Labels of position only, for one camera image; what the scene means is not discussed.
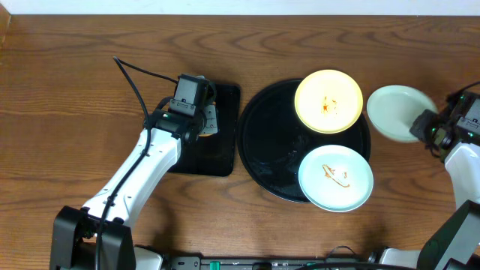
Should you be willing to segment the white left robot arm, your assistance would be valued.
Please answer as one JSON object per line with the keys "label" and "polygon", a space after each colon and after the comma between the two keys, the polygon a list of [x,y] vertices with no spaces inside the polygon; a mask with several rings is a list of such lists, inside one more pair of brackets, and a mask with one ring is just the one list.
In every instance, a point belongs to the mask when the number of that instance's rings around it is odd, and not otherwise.
{"label": "white left robot arm", "polygon": [[160,269],[164,258],[133,243],[132,230],[159,181],[186,143],[218,132],[216,107],[193,115],[156,109],[145,119],[136,146],[108,183],[80,209],[55,217],[51,269]]}

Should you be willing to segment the yellow plate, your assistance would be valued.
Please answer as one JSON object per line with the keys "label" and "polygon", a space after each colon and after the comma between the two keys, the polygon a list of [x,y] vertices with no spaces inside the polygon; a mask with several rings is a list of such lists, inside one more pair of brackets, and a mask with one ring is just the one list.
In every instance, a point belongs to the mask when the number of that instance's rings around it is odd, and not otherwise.
{"label": "yellow plate", "polygon": [[350,128],[363,110],[359,84],[339,70],[319,70],[306,76],[294,95],[295,112],[312,131],[336,134]]}

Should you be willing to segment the mint green plate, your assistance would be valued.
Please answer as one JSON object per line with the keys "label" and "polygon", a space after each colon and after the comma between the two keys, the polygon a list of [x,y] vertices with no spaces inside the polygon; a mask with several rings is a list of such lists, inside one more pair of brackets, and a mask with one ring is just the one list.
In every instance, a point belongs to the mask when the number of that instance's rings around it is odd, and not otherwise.
{"label": "mint green plate", "polygon": [[298,183],[315,206],[329,212],[350,212],[370,197],[374,174],[357,151],[342,145],[324,145],[303,158]]}
{"label": "mint green plate", "polygon": [[405,85],[383,86],[367,100],[367,115],[372,125],[383,136],[399,143],[419,141],[410,128],[425,110],[438,112],[426,94]]}

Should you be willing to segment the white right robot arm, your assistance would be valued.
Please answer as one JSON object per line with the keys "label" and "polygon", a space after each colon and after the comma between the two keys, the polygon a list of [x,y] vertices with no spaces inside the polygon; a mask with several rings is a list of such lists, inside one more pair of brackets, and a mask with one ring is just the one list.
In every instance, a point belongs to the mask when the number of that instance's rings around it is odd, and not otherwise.
{"label": "white right robot arm", "polygon": [[375,263],[411,269],[478,269],[479,261],[472,256],[479,245],[475,231],[479,228],[479,123],[474,122],[475,128],[465,127],[473,120],[463,109],[439,113],[429,109],[369,109],[367,113],[380,131],[392,130],[382,125],[382,120],[395,128],[406,124],[406,130],[443,162],[456,203],[456,212],[421,250],[386,248],[370,258]]}

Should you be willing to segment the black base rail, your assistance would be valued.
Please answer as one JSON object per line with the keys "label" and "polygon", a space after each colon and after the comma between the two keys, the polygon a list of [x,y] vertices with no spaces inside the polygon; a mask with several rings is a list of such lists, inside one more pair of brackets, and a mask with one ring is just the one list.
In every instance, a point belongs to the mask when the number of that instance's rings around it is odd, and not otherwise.
{"label": "black base rail", "polygon": [[200,258],[198,256],[172,256],[165,259],[161,269],[167,270],[252,270],[299,269],[317,263],[360,263],[360,259],[333,257],[328,259],[286,259],[286,258]]}

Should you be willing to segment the rectangular black tray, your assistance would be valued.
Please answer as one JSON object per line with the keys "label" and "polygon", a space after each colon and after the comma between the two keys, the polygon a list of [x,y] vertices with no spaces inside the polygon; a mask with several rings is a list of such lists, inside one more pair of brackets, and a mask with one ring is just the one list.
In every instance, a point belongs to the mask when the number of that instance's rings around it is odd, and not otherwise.
{"label": "rectangular black tray", "polygon": [[228,84],[217,84],[216,89],[217,133],[182,146],[171,173],[224,177],[233,171],[241,89]]}

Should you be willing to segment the round black tray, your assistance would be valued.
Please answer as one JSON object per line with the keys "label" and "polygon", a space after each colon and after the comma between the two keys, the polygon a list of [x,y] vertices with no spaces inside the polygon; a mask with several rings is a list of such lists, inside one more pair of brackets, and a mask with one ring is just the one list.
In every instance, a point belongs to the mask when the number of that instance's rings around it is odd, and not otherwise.
{"label": "round black tray", "polygon": [[237,141],[241,161],[259,186],[281,199],[308,203],[298,180],[303,158],[320,146],[339,145],[368,160],[371,135],[363,115],[340,133],[323,134],[308,128],[294,106],[300,82],[300,79],[283,80],[256,94],[241,114]]}

